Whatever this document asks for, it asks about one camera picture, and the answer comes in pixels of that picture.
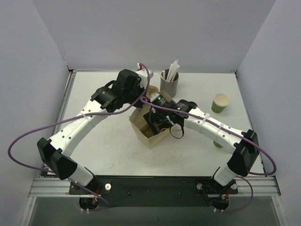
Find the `brown paper bag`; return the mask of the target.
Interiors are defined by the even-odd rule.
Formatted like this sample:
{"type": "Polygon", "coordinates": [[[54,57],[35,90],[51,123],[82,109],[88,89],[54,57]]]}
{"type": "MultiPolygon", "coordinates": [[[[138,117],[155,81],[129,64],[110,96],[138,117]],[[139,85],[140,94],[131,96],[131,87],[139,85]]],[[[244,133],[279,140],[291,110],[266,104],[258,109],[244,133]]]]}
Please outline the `brown paper bag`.
{"type": "MultiPolygon", "coordinates": [[[[154,105],[165,108],[175,106],[175,101],[165,91],[150,93],[147,98],[153,100],[154,105]]],[[[129,120],[138,139],[149,149],[154,148],[169,133],[171,124],[167,119],[169,111],[143,105],[131,114],[129,120]]]]}

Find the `green paper coffee cup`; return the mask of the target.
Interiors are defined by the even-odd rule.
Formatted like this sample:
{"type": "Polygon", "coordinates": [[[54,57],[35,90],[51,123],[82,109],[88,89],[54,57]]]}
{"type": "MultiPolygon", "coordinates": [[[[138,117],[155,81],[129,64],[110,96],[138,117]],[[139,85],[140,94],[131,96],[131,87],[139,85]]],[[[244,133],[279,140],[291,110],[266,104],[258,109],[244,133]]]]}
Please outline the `green paper coffee cup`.
{"type": "Polygon", "coordinates": [[[214,144],[217,148],[223,148],[222,145],[220,145],[219,143],[217,143],[217,142],[215,142],[215,141],[213,141],[213,144],[214,144]]]}

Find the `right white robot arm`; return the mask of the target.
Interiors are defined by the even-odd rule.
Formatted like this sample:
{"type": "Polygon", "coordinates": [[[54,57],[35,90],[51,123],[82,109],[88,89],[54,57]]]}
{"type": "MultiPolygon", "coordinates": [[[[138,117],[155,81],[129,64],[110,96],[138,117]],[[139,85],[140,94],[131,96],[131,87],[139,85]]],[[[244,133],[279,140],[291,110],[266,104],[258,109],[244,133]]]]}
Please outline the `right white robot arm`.
{"type": "Polygon", "coordinates": [[[184,99],[177,103],[168,101],[161,94],[150,98],[142,97],[142,102],[150,106],[150,115],[146,117],[153,127],[171,128],[174,125],[181,129],[194,130],[218,143],[231,154],[226,164],[219,167],[213,180],[227,186],[236,176],[247,176],[259,155],[258,138],[249,129],[247,132],[234,129],[204,113],[197,104],[184,99]]]}

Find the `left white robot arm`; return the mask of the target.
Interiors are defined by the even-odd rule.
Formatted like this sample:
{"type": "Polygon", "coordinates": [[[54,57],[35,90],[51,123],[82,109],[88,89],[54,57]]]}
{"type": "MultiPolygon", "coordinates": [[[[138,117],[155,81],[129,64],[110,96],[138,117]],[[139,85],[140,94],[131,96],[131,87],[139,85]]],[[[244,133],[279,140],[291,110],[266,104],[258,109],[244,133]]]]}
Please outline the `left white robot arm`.
{"type": "Polygon", "coordinates": [[[71,159],[74,149],[98,123],[124,104],[141,108],[140,97],[145,96],[152,77],[153,71],[143,68],[120,71],[115,80],[95,91],[76,119],[49,139],[37,142],[42,161],[61,180],[77,182],[87,194],[94,192],[100,183],[91,171],[71,159]]]}

